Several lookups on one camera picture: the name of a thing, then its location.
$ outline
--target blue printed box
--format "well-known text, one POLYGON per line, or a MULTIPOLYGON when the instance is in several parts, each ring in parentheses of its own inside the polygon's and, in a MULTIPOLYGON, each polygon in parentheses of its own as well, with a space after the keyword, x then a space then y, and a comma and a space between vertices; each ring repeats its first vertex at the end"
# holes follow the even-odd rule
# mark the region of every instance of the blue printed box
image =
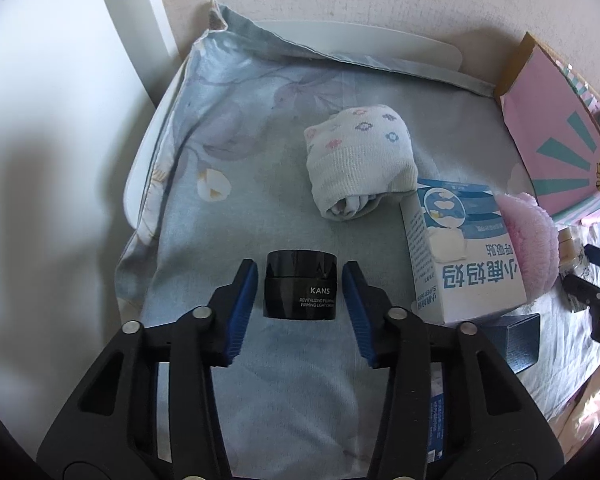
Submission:
POLYGON ((400 202, 424 321, 456 325, 525 303, 518 260, 487 186, 418 180, 400 202))

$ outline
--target pink fluffy object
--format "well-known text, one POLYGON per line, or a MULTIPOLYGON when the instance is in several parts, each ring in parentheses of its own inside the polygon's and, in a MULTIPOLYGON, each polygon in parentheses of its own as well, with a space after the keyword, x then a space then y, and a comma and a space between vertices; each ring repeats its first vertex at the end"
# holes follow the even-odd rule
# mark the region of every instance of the pink fluffy object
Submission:
POLYGON ((558 229, 536 199, 527 193, 496 195, 525 284, 526 300, 539 298, 558 277, 558 229))

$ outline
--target black cosmetic jar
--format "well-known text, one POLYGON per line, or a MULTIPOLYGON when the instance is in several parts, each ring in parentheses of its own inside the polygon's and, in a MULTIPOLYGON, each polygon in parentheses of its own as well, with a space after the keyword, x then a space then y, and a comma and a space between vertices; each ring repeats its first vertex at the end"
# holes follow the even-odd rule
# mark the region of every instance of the black cosmetic jar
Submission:
POLYGON ((320 251, 286 250, 267 255, 264 315, 278 319, 336 317, 337 260, 320 251))

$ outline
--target cardboard box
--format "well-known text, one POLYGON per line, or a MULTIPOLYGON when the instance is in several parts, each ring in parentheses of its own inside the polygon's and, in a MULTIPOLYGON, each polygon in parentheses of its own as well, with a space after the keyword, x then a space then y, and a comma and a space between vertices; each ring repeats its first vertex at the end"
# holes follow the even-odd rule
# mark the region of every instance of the cardboard box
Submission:
POLYGON ((494 96, 538 205, 562 225, 600 222, 600 96, 527 33, 494 96))
POLYGON ((487 186, 418 180, 400 201, 416 289, 414 313, 453 326, 525 303, 511 239, 487 186))

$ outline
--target bed sheet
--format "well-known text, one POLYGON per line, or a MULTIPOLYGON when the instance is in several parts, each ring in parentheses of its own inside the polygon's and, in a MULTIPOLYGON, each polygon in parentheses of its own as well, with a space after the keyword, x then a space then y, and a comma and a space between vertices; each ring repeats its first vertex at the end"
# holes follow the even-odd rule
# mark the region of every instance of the bed sheet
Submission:
MULTIPOLYGON (((600 224, 571 229, 583 244, 600 247, 600 224)), ((600 287, 600 267, 590 266, 587 279, 600 287)), ((511 314, 532 312, 541 314, 540 355, 538 362, 518 377, 549 420, 598 368, 600 344, 590 338, 589 311, 571 312, 559 280, 549 293, 511 314)))
MULTIPOLYGON (((410 128, 422 177, 532 192, 491 92, 474 78, 418 63, 325 56, 215 6, 158 136, 139 227, 116 271, 123 320, 171 322, 229 282, 242 258, 254 259, 263 273, 267 252, 283 248, 329 251, 340 266, 358 260, 369 283, 385 288, 394 304, 410 305, 413 279, 397 203, 385 200, 352 222, 321 218, 302 132, 342 108, 387 104, 410 128)), ((543 305, 552 313, 543 317, 543 333, 552 334, 552 320, 562 319, 559 301, 532 308, 543 305)), ((365 475, 387 374, 359 356, 341 293, 336 309, 333 322, 270 320, 258 291, 242 354, 230 368, 214 370, 235 475, 365 475)), ((585 316, 564 319, 560 334, 574 354, 581 350, 581 371, 596 368, 585 316)), ((549 336, 542 344, 559 346, 549 336)), ((554 370, 559 357, 541 350, 542 365, 526 374, 536 396, 542 374, 565 381, 554 370)), ((164 384, 159 393, 163 413, 164 384)), ((547 415, 556 402, 561 396, 539 404, 547 415)), ((164 418, 158 421, 166 434, 164 418)), ((168 456, 168 444, 160 445, 168 456)))

